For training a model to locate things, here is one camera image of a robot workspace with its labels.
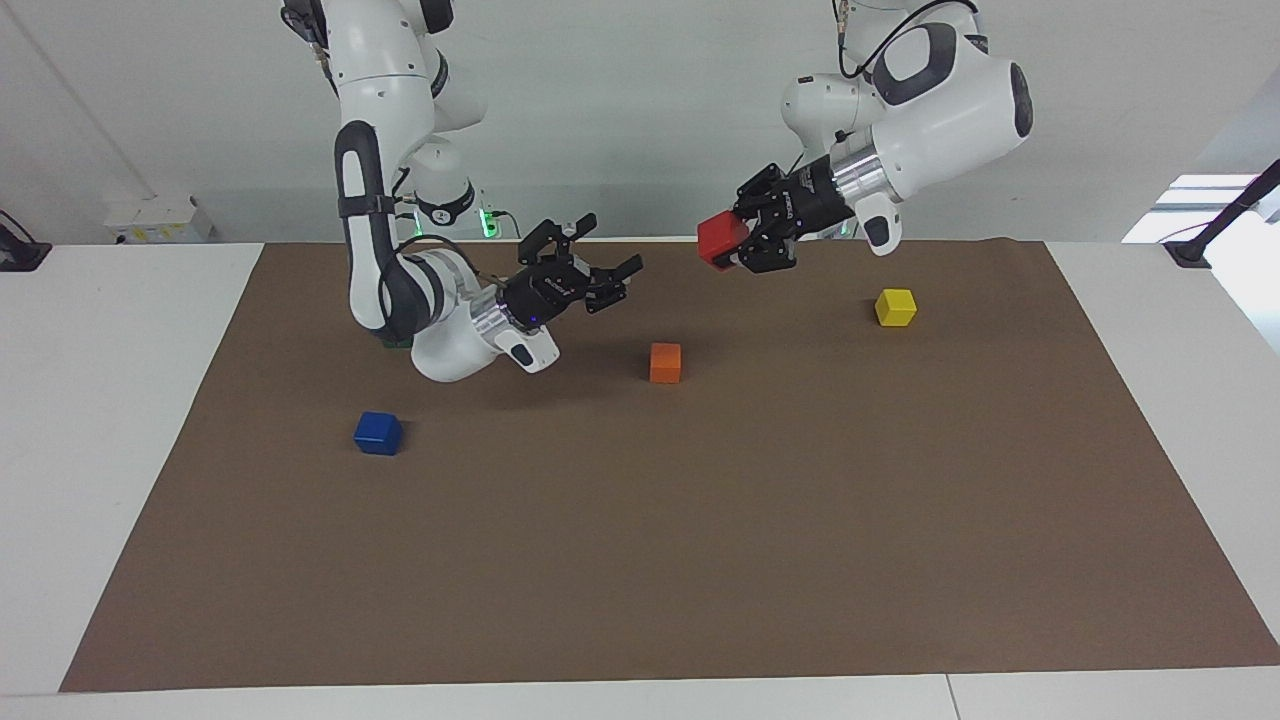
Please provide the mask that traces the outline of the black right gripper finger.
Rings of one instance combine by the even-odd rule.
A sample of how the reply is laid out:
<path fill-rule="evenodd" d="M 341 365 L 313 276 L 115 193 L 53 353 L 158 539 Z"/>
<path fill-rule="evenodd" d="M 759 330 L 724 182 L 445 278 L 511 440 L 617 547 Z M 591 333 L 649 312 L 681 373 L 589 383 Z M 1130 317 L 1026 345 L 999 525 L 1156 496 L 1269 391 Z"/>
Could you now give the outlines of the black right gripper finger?
<path fill-rule="evenodd" d="M 572 243 L 591 233 L 598 225 L 595 213 L 588 213 L 576 222 L 557 224 L 545 219 L 522 237 L 517 245 L 517 259 L 522 266 L 549 263 L 572 256 Z"/>
<path fill-rule="evenodd" d="M 602 313 L 625 300 L 627 297 L 630 278 L 643 269 L 644 261 L 639 254 L 627 258 L 614 268 L 591 266 L 585 291 L 585 309 L 588 314 Z"/>

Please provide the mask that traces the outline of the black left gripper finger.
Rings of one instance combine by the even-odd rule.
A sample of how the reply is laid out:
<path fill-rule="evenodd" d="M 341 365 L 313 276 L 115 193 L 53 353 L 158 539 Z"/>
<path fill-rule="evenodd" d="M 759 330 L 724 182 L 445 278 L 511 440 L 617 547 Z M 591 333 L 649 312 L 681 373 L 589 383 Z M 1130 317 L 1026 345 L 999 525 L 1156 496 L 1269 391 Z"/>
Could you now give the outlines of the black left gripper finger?
<path fill-rule="evenodd" d="M 796 238 L 792 236 L 750 234 L 735 250 L 735 261 L 754 274 L 796 266 Z"/>
<path fill-rule="evenodd" d="M 737 190 L 736 217 L 790 217 L 785 196 L 788 174 L 771 163 Z"/>

